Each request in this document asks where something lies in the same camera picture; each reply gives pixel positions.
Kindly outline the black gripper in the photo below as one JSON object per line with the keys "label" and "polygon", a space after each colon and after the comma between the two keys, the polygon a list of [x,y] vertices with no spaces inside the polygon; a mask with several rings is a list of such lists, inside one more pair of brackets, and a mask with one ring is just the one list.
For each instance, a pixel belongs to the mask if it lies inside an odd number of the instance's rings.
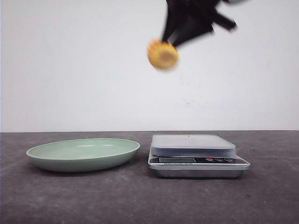
{"label": "black gripper", "polygon": [[178,47],[191,39],[213,32],[213,24],[231,31],[237,27],[234,20],[220,14],[219,0],[167,0],[167,18],[161,41]]}

